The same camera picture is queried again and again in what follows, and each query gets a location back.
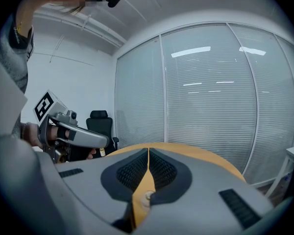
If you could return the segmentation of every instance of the black mesh grille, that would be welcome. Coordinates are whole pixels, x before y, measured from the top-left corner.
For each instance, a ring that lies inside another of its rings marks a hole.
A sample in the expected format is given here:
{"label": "black mesh grille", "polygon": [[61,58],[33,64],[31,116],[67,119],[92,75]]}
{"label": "black mesh grille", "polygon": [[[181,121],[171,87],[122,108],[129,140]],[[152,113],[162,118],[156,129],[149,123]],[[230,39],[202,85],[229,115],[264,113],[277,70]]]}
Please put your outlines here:
{"label": "black mesh grille", "polygon": [[260,217],[234,190],[220,191],[219,194],[245,229],[260,220]]}
{"label": "black mesh grille", "polygon": [[117,179],[133,192],[138,187],[147,171],[148,153],[145,152],[135,160],[117,170]]}
{"label": "black mesh grille", "polygon": [[169,185],[176,177],[177,170],[169,162],[149,151],[149,170],[155,182],[156,190]]}
{"label": "black mesh grille", "polygon": [[77,168],[77,169],[73,169],[73,170],[61,171],[61,172],[59,172],[59,174],[60,174],[61,178],[65,178],[65,177],[69,177],[69,176],[79,174],[81,172],[83,172],[83,170],[80,169],[80,168]]}

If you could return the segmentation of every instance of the ceiling pipe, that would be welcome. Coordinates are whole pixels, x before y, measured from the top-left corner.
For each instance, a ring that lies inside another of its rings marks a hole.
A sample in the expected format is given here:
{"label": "ceiling pipe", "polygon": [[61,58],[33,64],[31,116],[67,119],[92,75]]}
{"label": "ceiling pipe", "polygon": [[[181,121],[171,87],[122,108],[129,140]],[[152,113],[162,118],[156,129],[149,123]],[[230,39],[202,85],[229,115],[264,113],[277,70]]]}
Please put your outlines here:
{"label": "ceiling pipe", "polygon": [[[65,18],[67,20],[68,17],[77,17],[77,18],[80,18],[82,19],[83,21],[87,20],[87,17],[86,15],[84,15],[83,13],[76,13],[72,16],[70,15],[65,15],[63,14],[63,12],[66,12],[65,10],[63,10],[63,7],[62,6],[52,6],[50,4],[45,4],[44,6],[42,6],[42,8],[40,8],[38,11],[44,11],[45,9],[47,10],[53,10],[53,11],[61,11],[62,10],[62,14],[61,12],[58,13],[57,17],[59,18]],[[109,33],[111,36],[115,37],[116,39],[118,39],[120,42],[122,42],[123,44],[125,44],[127,41],[125,38],[123,38],[122,36],[120,36],[117,32],[115,32],[114,30],[110,29],[109,27],[105,26],[104,24],[98,22],[97,20],[93,19],[93,18],[90,18],[88,20],[88,22],[90,24],[93,24],[95,25],[96,27],[102,29],[103,31]]]}
{"label": "ceiling pipe", "polygon": [[[67,21],[67,20],[64,20],[64,19],[60,19],[58,17],[53,17],[51,15],[46,15],[46,14],[43,14],[43,13],[35,13],[34,17],[61,22],[61,23],[64,23],[64,24],[74,26],[74,27],[79,28],[79,29],[81,29],[82,26],[83,26],[78,21],[75,21],[75,22],[71,21],[70,22],[70,21]],[[104,39],[105,41],[109,42],[110,44],[114,45],[115,47],[118,47],[118,48],[121,47],[120,43],[116,42],[114,39],[112,39],[109,36],[105,36],[104,34],[102,34],[101,32],[97,31],[96,29],[94,29],[92,27],[89,27],[89,26],[86,25],[83,30]]]}
{"label": "ceiling pipe", "polygon": [[82,26],[82,29],[81,29],[82,31],[83,31],[83,29],[85,28],[85,25],[86,25],[86,23],[88,22],[88,20],[90,19],[91,15],[92,15],[92,14],[89,14],[88,17],[87,17],[87,19],[85,20],[85,22],[84,22],[84,24],[83,24],[83,26]]}
{"label": "ceiling pipe", "polygon": [[[74,15],[77,18],[84,20],[87,20],[87,16],[82,14],[82,13],[77,13],[76,15]],[[110,29],[109,27],[105,26],[104,24],[98,22],[97,20],[93,19],[93,18],[89,18],[88,22],[90,24],[93,24],[95,26],[97,26],[98,28],[108,32],[111,36],[115,37],[116,39],[118,39],[120,42],[122,42],[123,44],[126,43],[126,40],[121,37],[117,32],[113,31],[112,29]]]}

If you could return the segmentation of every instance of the white wall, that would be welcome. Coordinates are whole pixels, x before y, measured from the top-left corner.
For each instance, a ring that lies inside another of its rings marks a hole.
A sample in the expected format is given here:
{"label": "white wall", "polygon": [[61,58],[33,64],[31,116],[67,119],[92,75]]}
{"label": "white wall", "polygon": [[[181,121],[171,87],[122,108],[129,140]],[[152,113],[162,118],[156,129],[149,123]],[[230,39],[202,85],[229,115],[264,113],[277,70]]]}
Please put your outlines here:
{"label": "white wall", "polygon": [[[54,52],[62,35],[64,40]],[[92,110],[106,110],[112,116],[115,84],[112,57],[96,49],[100,41],[63,23],[34,20],[35,50],[28,62],[25,93],[28,102],[22,110],[22,122],[36,122],[33,108],[47,89],[77,112],[80,127],[86,128]]]}

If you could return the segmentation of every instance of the office chair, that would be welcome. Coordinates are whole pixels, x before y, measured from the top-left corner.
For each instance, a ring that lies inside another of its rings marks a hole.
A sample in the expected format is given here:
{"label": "office chair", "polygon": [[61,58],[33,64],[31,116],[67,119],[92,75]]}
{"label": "office chair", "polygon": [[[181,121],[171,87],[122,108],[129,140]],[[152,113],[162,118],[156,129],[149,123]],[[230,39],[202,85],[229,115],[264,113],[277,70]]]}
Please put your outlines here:
{"label": "office chair", "polygon": [[[86,120],[88,130],[105,135],[109,138],[109,145],[104,149],[106,155],[118,149],[119,139],[111,137],[112,122],[112,118],[108,117],[107,111],[92,111],[90,113],[90,118]],[[99,149],[96,149],[96,151],[93,157],[100,158]]]}

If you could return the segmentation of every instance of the headrest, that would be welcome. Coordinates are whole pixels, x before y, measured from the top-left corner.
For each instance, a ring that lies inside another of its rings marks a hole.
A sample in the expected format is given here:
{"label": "headrest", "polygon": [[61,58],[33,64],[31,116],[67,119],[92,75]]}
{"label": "headrest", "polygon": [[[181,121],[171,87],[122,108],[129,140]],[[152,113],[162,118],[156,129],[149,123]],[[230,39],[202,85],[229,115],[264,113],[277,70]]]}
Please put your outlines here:
{"label": "headrest", "polygon": [[107,111],[92,111],[90,113],[90,118],[107,118]]}

